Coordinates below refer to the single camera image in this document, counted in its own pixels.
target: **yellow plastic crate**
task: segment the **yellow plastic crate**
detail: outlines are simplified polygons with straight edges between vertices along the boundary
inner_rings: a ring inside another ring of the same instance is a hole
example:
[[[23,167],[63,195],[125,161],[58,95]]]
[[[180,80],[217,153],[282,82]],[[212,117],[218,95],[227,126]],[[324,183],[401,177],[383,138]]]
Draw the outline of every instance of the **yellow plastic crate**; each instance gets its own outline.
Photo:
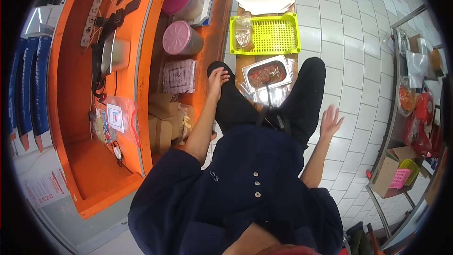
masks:
[[[300,52],[300,35],[296,13],[281,16],[252,17],[254,48],[251,51],[236,47],[234,25],[230,18],[230,53],[241,55],[279,55]]]
[[[410,158],[400,161],[398,168],[408,168],[411,170],[411,174],[406,180],[406,185],[410,185],[420,172],[420,167]]]

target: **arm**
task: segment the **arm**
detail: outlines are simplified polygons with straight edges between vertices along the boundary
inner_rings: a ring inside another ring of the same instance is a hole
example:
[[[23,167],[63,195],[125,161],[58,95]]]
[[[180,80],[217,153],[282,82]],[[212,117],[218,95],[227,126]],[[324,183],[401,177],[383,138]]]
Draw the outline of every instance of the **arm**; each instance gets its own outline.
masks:
[[[212,125],[216,115],[217,102],[220,99],[221,87],[230,77],[227,73],[228,71],[224,71],[223,67],[220,67],[213,70],[209,76],[206,103],[184,147],[184,151],[194,156],[201,166],[204,165],[207,148],[211,142]]]
[[[300,180],[308,188],[316,188],[321,182],[324,161],[326,159],[330,141],[343,123],[344,117],[338,121],[338,109],[334,112],[333,108],[334,106],[330,105],[323,113],[318,144],[314,148],[313,154],[300,177]]]

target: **pink container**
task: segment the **pink container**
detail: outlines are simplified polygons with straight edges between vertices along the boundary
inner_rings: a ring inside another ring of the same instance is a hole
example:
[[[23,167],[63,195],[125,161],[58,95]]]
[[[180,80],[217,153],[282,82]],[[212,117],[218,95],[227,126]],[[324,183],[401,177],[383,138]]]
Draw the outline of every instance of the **pink container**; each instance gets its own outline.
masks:
[[[162,45],[170,55],[195,55],[203,48],[203,37],[185,21],[173,22],[165,30]]]
[[[178,19],[191,21],[201,14],[203,3],[200,0],[164,0],[162,11]]]
[[[411,170],[407,168],[398,168],[389,188],[401,189],[406,183],[407,178],[411,175]]]

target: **white tile floor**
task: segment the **white tile floor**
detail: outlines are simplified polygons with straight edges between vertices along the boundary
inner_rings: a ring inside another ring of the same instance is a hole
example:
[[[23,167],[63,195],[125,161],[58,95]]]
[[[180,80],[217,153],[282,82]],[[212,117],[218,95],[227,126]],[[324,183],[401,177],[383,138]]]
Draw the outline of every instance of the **white tile floor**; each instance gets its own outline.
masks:
[[[345,230],[358,221],[382,228],[365,190],[368,182],[365,171],[376,161],[392,106],[393,51],[384,40],[392,24],[421,4],[422,0],[296,0],[302,45],[299,65],[313,56],[322,58],[326,64],[319,117],[330,104],[339,106],[341,115],[346,117],[332,139],[320,183],[336,201]],[[231,10],[232,16],[237,14],[237,6]],[[422,34],[433,45],[440,43],[427,12],[402,27],[412,36]],[[228,53],[228,46],[225,50],[224,62],[235,71],[235,56]],[[211,162],[211,152],[222,135],[218,125],[216,131],[218,137],[212,142],[203,169]],[[304,152],[306,162],[318,139],[318,132],[310,138],[309,148]],[[428,182],[429,179],[418,176],[410,192],[415,203]],[[410,209],[402,195],[377,199],[390,225]]]

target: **stainless steel container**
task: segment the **stainless steel container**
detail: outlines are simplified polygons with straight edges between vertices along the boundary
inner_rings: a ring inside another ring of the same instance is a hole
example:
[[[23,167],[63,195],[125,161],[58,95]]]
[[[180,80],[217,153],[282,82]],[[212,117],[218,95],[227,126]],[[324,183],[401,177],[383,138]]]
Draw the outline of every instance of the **stainless steel container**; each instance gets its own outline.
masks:
[[[130,42],[116,37],[116,30],[105,40],[101,70],[104,75],[125,69],[129,65]]]
[[[271,58],[265,59],[263,61],[260,61],[260,62],[257,62],[257,63],[254,63],[252,65],[242,68],[242,73],[244,74],[244,79],[246,81],[247,87],[249,88],[249,93],[255,93],[255,92],[261,91],[263,89],[266,89],[266,87],[254,88],[251,85],[249,78],[248,78],[249,72],[258,66],[275,63],[275,62],[281,62],[283,64],[283,66],[285,67],[285,71],[286,71],[286,77],[280,82],[270,84],[269,88],[276,88],[276,87],[279,87],[282,85],[290,84],[293,81],[293,78],[290,75],[288,64],[286,63],[285,56],[279,55],[279,56],[271,57]]]

